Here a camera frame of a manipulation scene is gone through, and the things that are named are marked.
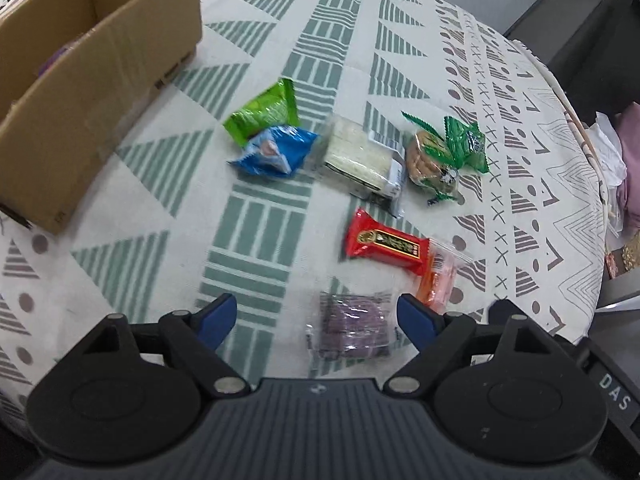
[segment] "blue wrapper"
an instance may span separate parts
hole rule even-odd
[[[253,175],[291,176],[302,166],[316,137],[295,126],[272,126],[252,137],[242,156],[229,163]]]

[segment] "patterned tablecloth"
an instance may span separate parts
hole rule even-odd
[[[0,237],[0,401],[20,419],[33,385],[99,319],[132,322],[236,295],[221,349],[252,383],[270,376],[383,379],[415,350],[380,362],[311,363],[304,325],[320,290],[415,290],[402,270],[338,262],[359,200],[312,174],[263,180],[239,154],[228,114],[279,76],[303,124],[334,111],[394,139],[424,102],[487,136],[490,173],[463,171],[462,198],[427,208],[409,188],[394,227],[474,256],[450,307],[480,320],[511,298],[552,333],[586,333],[598,297],[604,226],[597,178],[562,105],[517,48],[443,0],[202,0],[193,63],[146,111],[56,238],[5,219]]]

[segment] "brown dot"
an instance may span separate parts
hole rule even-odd
[[[33,301],[33,298],[29,294],[23,292],[20,296],[18,296],[18,304],[20,305],[20,308],[25,312],[31,312],[35,303]]]
[[[453,237],[453,239],[451,240],[451,243],[459,251],[464,251],[466,249],[466,242],[458,235],[455,235]]]
[[[460,301],[465,299],[465,295],[464,293],[457,288],[456,286],[453,287],[453,290],[451,291],[451,297],[449,298],[449,301],[455,305],[457,305],[458,303],[460,303]]]
[[[20,361],[22,361],[24,364],[30,365],[33,363],[33,357],[31,357],[31,354],[26,348],[18,346],[15,349],[15,352],[18,354],[18,359],[20,359]]]
[[[37,254],[43,254],[49,249],[49,241],[45,235],[35,235],[31,239],[31,247]]]

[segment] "brown cardboard box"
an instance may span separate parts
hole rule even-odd
[[[2,210],[62,231],[201,37],[200,0],[26,0],[0,21]]]

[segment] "red snack package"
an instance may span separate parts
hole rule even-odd
[[[350,258],[366,256],[423,276],[428,265],[429,239],[386,227],[364,209],[358,209],[349,225],[344,251]]]

